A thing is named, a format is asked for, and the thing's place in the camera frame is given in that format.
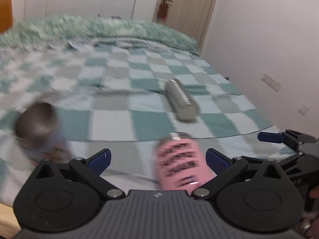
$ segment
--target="gray ribbed panel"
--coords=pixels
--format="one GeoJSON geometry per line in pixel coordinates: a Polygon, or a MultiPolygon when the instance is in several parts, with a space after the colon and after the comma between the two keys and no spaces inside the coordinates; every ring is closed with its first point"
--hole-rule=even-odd
{"type": "Polygon", "coordinates": [[[88,224],[60,234],[27,230],[15,239],[302,239],[294,231],[256,235],[231,227],[210,203],[193,200],[184,191],[131,191],[108,201],[88,224]]]}

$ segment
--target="bed sheet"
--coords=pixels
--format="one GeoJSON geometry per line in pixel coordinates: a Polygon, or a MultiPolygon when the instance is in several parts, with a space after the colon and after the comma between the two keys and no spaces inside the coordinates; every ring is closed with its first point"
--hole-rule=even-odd
{"type": "Polygon", "coordinates": [[[260,130],[279,130],[202,58],[150,41],[68,41],[14,50],[0,59],[0,72],[0,197],[7,204],[31,170],[12,125],[39,98],[57,107],[75,155],[87,158],[109,148],[110,170],[149,180],[156,178],[154,147],[175,131],[189,133],[204,154],[208,148],[230,158],[282,159],[292,153],[282,144],[258,141],[260,130]],[[178,78],[197,101],[195,123],[175,118],[162,94],[170,78],[178,78]]]}

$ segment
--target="electrical socket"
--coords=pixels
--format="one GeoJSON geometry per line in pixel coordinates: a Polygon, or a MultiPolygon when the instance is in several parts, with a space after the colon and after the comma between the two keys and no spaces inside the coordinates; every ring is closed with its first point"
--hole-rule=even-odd
{"type": "Polygon", "coordinates": [[[264,81],[268,86],[273,88],[276,92],[279,92],[281,84],[278,83],[276,80],[272,79],[268,74],[265,73],[261,80],[264,81]]]}
{"type": "Polygon", "coordinates": [[[298,107],[298,112],[302,115],[302,116],[305,116],[306,113],[308,112],[309,110],[309,105],[306,104],[305,102],[302,102],[299,107],[298,107]]]}

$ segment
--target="door frame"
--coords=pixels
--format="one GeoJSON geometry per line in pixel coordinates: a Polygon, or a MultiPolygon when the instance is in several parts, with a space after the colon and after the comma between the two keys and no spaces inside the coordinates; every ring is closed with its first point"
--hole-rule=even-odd
{"type": "MultiPolygon", "coordinates": [[[[155,10],[154,10],[154,14],[153,14],[153,22],[155,22],[155,23],[156,23],[156,20],[157,20],[158,8],[159,8],[159,5],[161,4],[162,1],[163,1],[163,0],[157,0],[157,1],[156,1],[156,7],[155,7],[155,10]]],[[[209,8],[209,11],[208,11],[206,23],[205,23],[205,25],[204,25],[204,29],[203,29],[203,32],[202,32],[200,41],[199,41],[199,43],[197,44],[200,49],[201,49],[202,46],[203,46],[203,43],[204,43],[204,40],[205,40],[205,37],[206,37],[206,34],[207,34],[208,25],[209,25],[209,23],[210,23],[210,21],[211,21],[211,17],[212,17],[212,14],[213,14],[213,10],[214,10],[214,7],[215,7],[215,3],[216,3],[216,0],[212,0],[212,3],[211,3],[211,6],[210,6],[210,8],[209,8]]]]}

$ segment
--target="black circular cover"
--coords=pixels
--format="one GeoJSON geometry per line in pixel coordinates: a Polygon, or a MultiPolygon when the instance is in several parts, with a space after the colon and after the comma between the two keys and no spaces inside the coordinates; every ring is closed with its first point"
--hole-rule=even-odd
{"type": "Polygon", "coordinates": [[[222,217],[234,226],[256,233],[275,233],[296,225],[302,209],[292,183],[257,179],[232,184],[217,196],[222,217]]]}
{"type": "Polygon", "coordinates": [[[31,230],[71,230],[92,219],[100,207],[98,193],[79,182],[46,178],[22,190],[14,201],[14,213],[20,226],[31,230]]]}

